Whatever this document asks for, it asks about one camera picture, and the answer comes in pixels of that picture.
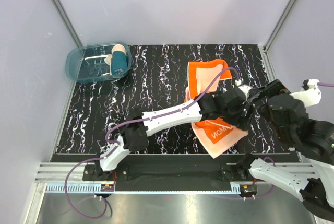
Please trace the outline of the orange cartoon towel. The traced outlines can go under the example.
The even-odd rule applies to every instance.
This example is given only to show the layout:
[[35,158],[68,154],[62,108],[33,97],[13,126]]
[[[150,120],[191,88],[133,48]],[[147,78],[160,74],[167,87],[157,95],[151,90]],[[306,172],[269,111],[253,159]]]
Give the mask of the orange cartoon towel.
[[[228,68],[227,62],[219,59],[208,62],[188,62],[184,101],[194,99],[203,92],[226,68]],[[196,137],[212,158],[218,157],[248,135],[247,131],[240,130],[223,119],[195,122],[191,126]]]

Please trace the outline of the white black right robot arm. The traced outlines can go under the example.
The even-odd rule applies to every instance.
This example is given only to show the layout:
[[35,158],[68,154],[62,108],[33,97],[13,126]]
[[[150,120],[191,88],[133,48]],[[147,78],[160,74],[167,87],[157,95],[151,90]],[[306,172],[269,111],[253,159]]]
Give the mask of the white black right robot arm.
[[310,161],[316,177],[291,174],[251,154],[238,161],[236,171],[240,179],[266,181],[296,197],[313,215],[333,221],[333,123],[312,120],[306,112],[320,102],[320,86],[318,79],[305,80],[303,89],[295,93],[278,79],[260,88],[240,86],[250,105],[267,99],[261,113],[274,126],[279,141]]

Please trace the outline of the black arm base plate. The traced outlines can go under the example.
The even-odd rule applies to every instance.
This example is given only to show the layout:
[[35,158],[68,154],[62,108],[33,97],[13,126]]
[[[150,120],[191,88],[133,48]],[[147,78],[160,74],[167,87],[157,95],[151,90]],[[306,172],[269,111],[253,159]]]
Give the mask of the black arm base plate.
[[250,172],[255,160],[250,154],[209,155],[128,155],[115,169],[103,171],[96,161],[86,165],[85,181],[133,181],[146,178],[205,178],[223,181],[253,180]]

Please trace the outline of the teal beige cartoon towel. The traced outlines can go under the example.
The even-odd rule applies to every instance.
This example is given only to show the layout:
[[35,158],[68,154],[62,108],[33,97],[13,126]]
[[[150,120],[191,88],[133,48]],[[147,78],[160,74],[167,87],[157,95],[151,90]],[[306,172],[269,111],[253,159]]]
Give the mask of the teal beige cartoon towel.
[[109,66],[110,75],[120,75],[127,69],[126,48],[121,44],[116,44],[111,49],[111,54],[104,58],[104,62]]

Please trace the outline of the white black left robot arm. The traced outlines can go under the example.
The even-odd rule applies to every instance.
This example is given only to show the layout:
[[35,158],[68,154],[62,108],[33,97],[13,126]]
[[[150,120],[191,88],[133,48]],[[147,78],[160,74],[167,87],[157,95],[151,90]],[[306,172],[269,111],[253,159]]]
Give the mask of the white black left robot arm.
[[250,90],[250,86],[240,85],[226,92],[204,91],[174,107],[132,114],[128,121],[111,128],[120,129],[120,134],[95,161],[95,175],[109,179],[126,156],[147,148],[150,136],[187,123],[208,154],[218,157],[247,135],[242,114]]

